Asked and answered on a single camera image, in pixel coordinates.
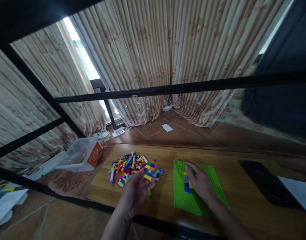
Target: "yellow lego brick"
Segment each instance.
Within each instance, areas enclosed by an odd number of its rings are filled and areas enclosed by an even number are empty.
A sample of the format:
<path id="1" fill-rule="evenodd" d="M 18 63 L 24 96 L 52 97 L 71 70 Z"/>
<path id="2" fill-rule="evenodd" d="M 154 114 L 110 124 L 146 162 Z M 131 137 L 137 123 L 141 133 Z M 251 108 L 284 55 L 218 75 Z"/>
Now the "yellow lego brick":
<path id="1" fill-rule="evenodd" d="M 152 180 L 152 177 L 150 177 L 150 176 L 148 176 L 148 175 L 144 175 L 144 177 L 146 178 L 146 179 L 148 179 L 148 180 Z"/>

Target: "hand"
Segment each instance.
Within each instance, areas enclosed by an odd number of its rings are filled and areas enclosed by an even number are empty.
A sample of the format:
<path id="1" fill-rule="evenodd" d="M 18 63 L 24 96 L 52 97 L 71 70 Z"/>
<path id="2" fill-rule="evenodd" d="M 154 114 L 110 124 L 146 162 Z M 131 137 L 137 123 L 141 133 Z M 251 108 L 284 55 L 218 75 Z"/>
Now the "hand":
<path id="1" fill-rule="evenodd" d="M 191 166 L 196 172 L 196 175 L 194 176 L 191 169 L 188 166 L 185 167 L 195 192 L 204 200 L 206 204 L 208 204 L 210 200 L 216 199 L 213 187 L 202 167 L 194 161 L 187 162 L 187 165 Z"/>
<path id="2" fill-rule="evenodd" d="M 145 169 L 142 168 L 133 175 L 123 187 L 118 207 L 130 218 L 136 216 L 138 209 L 143 205 L 147 193 L 155 186 L 155 178 L 144 178 Z"/>

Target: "pile of lego bricks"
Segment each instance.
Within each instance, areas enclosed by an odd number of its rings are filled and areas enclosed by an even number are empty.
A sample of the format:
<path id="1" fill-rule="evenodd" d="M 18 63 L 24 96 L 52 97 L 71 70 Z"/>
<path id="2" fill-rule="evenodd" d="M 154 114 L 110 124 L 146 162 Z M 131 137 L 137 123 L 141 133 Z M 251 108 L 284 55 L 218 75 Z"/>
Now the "pile of lego bricks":
<path id="1" fill-rule="evenodd" d="M 146 179 L 152 180 L 152 177 L 154 177 L 155 180 L 159 180 L 157 176 L 159 175 L 160 170 L 157 170 L 154 173 L 155 162 L 156 160 L 148 162 L 143 155 L 136 156 L 135 152 L 132 152 L 131 154 L 127 154 L 125 156 L 121 156 L 117 161 L 112 162 L 113 167 L 111 168 L 111 170 L 108 171 L 111 184 L 115 182 L 115 173 L 122 173 L 116 179 L 116 181 L 121 187 L 123 187 L 129 180 L 129 178 L 132 175 L 136 174 L 141 168 L 145 168 L 144 177 Z"/>
<path id="2" fill-rule="evenodd" d="M 185 185 L 185 192 L 191 193 L 191 189 L 193 189 L 193 187 L 186 171 L 184 171 L 184 185 Z"/>

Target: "brick wall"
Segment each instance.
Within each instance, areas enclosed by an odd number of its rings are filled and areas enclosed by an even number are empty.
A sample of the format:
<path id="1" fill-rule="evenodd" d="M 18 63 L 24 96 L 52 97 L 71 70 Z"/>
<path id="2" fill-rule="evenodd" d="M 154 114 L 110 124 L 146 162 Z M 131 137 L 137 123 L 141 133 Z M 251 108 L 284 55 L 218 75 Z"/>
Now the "brick wall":
<path id="1" fill-rule="evenodd" d="M 275 137 L 286 138 L 291 141 L 299 142 L 306 145 L 306 139 L 294 135 L 275 130 L 273 128 L 265 127 L 263 125 L 253 122 L 251 119 L 246 117 L 241 111 L 242 99 L 244 96 L 245 89 L 237 89 L 234 96 L 224 109 L 220 121 L 227 122 L 239 127 L 252 129 L 255 131 L 263 132 Z"/>

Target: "forearm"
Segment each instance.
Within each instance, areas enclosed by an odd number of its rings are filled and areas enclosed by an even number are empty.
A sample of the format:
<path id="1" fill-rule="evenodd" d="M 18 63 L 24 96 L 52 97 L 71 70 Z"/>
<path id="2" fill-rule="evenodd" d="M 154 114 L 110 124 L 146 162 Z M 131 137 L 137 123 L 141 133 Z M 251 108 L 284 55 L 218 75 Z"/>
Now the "forearm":
<path id="1" fill-rule="evenodd" d="M 205 202 L 220 222 L 228 239 L 256 239 L 217 197 Z"/>
<path id="2" fill-rule="evenodd" d="M 127 239 L 131 224 L 132 219 L 124 213 L 123 207 L 118 204 L 105 227 L 101 240 Z"/>

